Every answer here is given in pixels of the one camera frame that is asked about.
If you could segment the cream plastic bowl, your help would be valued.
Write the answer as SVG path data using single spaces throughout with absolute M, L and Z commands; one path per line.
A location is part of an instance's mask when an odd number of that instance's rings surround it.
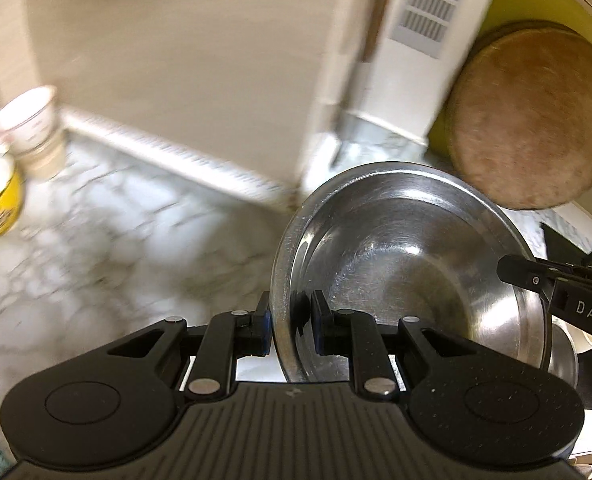
M 572 326 L 569 323 L 565 322 L 565 331 L 568 334 L 571 343 L 573 345 L 573 349 L 576 354 L 582 354 L 585 352 L 592 351 L 592 335 L 585 333 L 580 328 L 576 328 L 576 326 Z

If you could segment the wide stainless steel bowl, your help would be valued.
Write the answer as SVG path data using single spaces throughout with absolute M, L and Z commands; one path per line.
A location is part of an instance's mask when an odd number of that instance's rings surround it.
M 550 317 L 538 295 L 503 283 L 497 263 L 531 256 L 515 224 L 486 196 L 446 172 L 411 162 L 374 162 L 332 177 L 287 226 L 270 283 L 279 364 L 290 382 L 348 376 L 319 356 L 309 298 L 333 310 L 396 325 L 431 325 L 538 368 L 550 362 Z

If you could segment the grey ventilation grille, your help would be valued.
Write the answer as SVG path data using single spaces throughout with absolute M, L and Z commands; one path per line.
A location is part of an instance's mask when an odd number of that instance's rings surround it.
M 391 38 L 437 58 L 460 0 L 405 0 Z

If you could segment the pink handled steel bowl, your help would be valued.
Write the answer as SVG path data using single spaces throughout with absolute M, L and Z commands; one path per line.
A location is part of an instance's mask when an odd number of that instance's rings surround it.
M 558 324 L 552 325 L 552 348 L 548 372 L 570 385 L 578 386 L 579 362 L 572 340 L 566 330 Z

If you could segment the round wooden cutting board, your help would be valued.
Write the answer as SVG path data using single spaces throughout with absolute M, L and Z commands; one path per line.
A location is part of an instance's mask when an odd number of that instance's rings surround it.
M 549 21 L 488 32 L 448 98 L 460 177 L 508 209 L 556 207 L 592 187 L 592 43 Z

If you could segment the black gas stove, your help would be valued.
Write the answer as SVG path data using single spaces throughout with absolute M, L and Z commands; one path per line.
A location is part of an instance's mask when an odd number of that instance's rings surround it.
M 577 266 L 592 266 L 592 251 L 584 252 L 580 247 L 570 242 L 560 233 L 540 224 L 544 234 L 547 259 L 558 263 L 576 264 Z

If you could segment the white dotted small bowl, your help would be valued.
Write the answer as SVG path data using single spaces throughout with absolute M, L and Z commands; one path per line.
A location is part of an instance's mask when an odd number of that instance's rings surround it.
M 52 84 L 16 96 L 0 109 L 0 135 L 14 154 L 38 148 L 57 123 L 57 90 Z

